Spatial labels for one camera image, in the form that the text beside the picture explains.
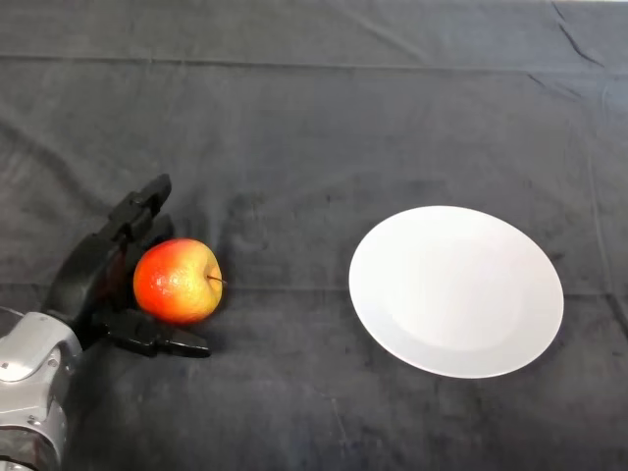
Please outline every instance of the apple stem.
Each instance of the apple stem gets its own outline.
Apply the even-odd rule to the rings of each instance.
[[[221,280],[220,278],[212,277],[210,275],[207,275],[207,278],[209,280],[216,280],[217,282],[222,283],[224,287],[227,285],[227,282],[225,280]]]

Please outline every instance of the apple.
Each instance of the apple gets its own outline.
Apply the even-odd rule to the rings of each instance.
[[[144,311],[188,324],[209,316],[223,295],[223,277],[207,245],[174,238],[155,245],[137,263],[133,291]]]

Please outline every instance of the plate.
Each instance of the plate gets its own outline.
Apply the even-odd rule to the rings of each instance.
[[[355,250],[349,290],[381,346],[455,378],[527,365],[562,320],[562,286],[544,252],[506,222],[458,207],[411,209],[376,226]]]

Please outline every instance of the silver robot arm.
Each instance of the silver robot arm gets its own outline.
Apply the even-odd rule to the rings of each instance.
[[[57,471],[66,442],[61,404],[82,348],[63,322],[29,312],[0,339],[0,471]]]

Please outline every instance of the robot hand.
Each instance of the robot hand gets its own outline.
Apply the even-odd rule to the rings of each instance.
[[[132,274],[142,254],[171,238],[164,175],[130,193],[64,262],[40,311],[0,339],[0,471],[57,471],[66,441],[61,407],[82,352],[102,338],[144,355],[206,357],[204,339],[136,309]]]

